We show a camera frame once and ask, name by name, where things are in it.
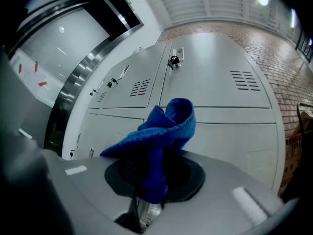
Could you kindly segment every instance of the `blue towel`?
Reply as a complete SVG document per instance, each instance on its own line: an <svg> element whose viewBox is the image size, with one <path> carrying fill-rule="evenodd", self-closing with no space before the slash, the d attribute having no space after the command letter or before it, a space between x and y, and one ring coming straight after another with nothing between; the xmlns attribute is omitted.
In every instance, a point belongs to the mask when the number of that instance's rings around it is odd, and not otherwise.
<svg viewBox="0 0 313 235"><path fill-rule="evenodd" d="M148 177L142 184L143 199L152 204L162 201L168 192L163 173L163 150L180 150L194 135L196 118L192 103L184 98L175 98L166 111L155 106L145 123L130 133L121 142L104 150L100 156L129 157L142 151L148 154Z"/></svg>

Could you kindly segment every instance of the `ventilation slot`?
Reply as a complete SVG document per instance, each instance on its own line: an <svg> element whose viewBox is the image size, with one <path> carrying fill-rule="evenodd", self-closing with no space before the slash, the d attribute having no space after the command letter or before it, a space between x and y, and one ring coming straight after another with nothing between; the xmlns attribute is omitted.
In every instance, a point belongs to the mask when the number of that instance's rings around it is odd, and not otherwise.
<svg viewBox="0 0 313 235"><path fill-rule="evenodd" d="M98 99L98 103L102 102L102 100L103 100L104 96L106 95L106 93L107 93L107 92L101 93L101 95L100 95L100 97L99 97L99 99Z"/></svg>
<svg viewBox="0 0 313 235"><path fill-rule="evenodd" d="M260 91L257 82L254 81L255 80L254 75L251 72L232 70L230 71L230 73L234 79L235 85L238 90Z"/></svg>
<svg viewBox="0 0 313 235"><path fill-rule="evenodd" d="M131 94L129 96L145 95L150 79L134 83Z"/></svg>

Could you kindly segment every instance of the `red brick wall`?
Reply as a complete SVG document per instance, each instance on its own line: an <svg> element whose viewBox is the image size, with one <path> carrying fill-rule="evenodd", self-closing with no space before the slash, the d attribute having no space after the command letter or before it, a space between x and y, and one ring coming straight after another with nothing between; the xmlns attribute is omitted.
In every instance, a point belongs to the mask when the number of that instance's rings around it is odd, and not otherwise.
<svg viewBox="0 0 313 235"><path fill-rule="evenodd" d="M158 42L203 32L218 32L237 42L259 65L273 88L280 105L286 135L285 173L279 192L281 194L300 161L301 137L291 137L291 134L298 125L297 103L302 101L313 104L313 73L289 42L247 24L184 24L165 30Z"/></svg>

